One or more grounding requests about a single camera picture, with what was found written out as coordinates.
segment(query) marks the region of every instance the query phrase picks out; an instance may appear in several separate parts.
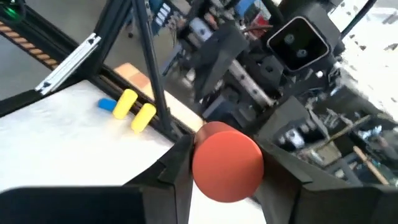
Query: yellow peg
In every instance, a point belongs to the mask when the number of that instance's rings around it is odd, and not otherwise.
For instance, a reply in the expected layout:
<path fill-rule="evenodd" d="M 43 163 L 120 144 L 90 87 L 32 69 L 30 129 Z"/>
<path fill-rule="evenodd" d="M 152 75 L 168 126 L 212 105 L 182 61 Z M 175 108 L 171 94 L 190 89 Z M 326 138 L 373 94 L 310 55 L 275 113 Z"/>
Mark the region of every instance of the yellow peg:
<path fill-rule="evenodd" d="M 154 105 L 150 103 L 144 104 L 131 122 L 131 129 L 134 131 L 134 133 L 138 134 L 142 132 L 149 124 L 150 120 L 155 116 L 155 114 L 156 107 Z"/>
<path fill-rule="evenodd" d="M 118 103 L 113 109 L 113 116 L 116 119 L 124 119 L 129 113 L 132 105 L 136 102 L 138 95 L 135 91 L 126 89 L 120 96 Z"/>

